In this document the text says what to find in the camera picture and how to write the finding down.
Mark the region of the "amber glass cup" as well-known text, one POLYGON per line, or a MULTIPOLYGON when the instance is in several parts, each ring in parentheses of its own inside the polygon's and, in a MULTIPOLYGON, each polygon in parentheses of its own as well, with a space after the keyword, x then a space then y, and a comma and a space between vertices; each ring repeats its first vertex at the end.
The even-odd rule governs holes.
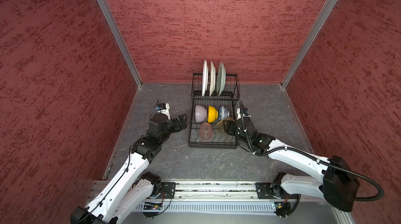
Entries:
POLYGON ((235 121, 232 117, 228 117, 228 118, 226 118, 225 120, 223 120, 223 121, 220 121, 220 122, 218 122, 217 123, 217 125, 216 125, 216 128, 217 128, 217 131, 220 133, 220 134, 224 134, 225 132, 224 132, 224 126, 223 126, 223 122, 224 121, 235 121))

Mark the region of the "blue floral porcelain bowl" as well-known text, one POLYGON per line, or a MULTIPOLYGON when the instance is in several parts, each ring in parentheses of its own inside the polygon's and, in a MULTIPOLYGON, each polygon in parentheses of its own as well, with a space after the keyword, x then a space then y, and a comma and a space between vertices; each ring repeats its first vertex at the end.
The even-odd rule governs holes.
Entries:
POLYGON ((220 105, 219 109, 218 109, 218 121, 219 122, 223 121, 226 118, 228 118, 229 116, 230 116, 229 110, 225 106, 220 105))

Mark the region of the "yellow bowl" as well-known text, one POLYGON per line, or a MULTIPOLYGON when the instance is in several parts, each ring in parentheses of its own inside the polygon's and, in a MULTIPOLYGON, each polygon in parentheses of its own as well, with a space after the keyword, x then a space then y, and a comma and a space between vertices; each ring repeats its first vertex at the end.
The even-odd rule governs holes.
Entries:
POLYGON ((218 119, 218 111, 215 107, 209 106, 208 107, 208 115, 207 115, 207 122, 213 123, 218 119))

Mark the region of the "pink glass cup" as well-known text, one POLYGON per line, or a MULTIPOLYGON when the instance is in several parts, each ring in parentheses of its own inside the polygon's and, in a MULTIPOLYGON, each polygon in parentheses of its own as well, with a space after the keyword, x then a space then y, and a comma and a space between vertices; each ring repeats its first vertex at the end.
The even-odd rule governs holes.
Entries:
POLYGON ((214 131, 213 131, 213 127, 209 123, 205 122, 200 126, 199 138, 200 138, 200 140, 206 141, 206 142, 213 140, 214 131))

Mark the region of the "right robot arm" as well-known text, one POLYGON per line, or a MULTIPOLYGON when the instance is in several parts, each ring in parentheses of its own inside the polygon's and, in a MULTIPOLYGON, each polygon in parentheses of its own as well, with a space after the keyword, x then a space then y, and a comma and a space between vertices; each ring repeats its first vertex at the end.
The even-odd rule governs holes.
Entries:
POLYGON ((342 158, 317 156, 291 147, 273 136, 260 133, 249 117, 229 120, 223 124, 223 129, 243 142, 252 154, 278 160, 305 173, 300 177, 279 173, 270 185, 274 196, 282 198, 303 194, 324 199, 345 212, 353 210, 358 200, 359 177, 342 158))

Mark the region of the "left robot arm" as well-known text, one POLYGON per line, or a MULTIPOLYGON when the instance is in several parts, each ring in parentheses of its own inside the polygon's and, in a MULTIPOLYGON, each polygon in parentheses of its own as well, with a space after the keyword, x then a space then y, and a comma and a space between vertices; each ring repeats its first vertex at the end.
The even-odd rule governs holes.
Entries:
POLYGON ((145 199, 161 193, 161 178, 144 170, 162 149, 171 134, 185 130, 188 116, 169 119, 156 113, 149 120, 147 133, 130 148, 127 160, 113 179, 86 207, 77 207, 72 224, 121 224, 145 199))

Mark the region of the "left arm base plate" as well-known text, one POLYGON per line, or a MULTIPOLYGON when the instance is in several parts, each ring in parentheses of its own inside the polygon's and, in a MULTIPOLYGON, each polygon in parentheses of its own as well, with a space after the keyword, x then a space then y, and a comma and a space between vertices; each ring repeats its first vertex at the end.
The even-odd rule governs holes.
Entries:
POLYGON ((150 199, 173 199, 175 194, 175 182, 160 182, 154 186, 150 199))

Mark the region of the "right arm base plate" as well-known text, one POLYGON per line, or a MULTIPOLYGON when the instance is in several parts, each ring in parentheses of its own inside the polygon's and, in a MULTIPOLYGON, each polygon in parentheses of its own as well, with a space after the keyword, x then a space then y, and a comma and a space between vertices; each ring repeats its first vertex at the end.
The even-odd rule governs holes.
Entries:
POLYGON ((270 182, 257 182, 255 184, 258 199, 265 200, 296 200, 296 194, 287 193, 280 185, 270 182))

